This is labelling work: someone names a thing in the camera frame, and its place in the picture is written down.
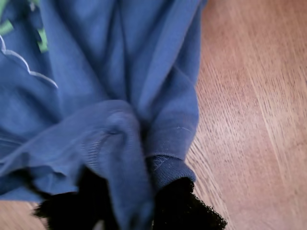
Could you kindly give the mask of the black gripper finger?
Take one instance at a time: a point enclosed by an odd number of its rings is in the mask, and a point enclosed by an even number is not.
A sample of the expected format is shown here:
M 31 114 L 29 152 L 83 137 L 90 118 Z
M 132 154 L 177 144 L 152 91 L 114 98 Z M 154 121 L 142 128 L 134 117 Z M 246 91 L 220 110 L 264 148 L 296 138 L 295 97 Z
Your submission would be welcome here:
M 173 181 L 155 196 L 154 230 L 224 230 L 227 221 L 193 193 L 187 177 Z
M 93 230 L 102 221 L 100 230 L 118 230 L 106 179 L 84 168 L 78 181 L 78 191 L 44 198 L 33 212 L 47 221 L 49 230 Z

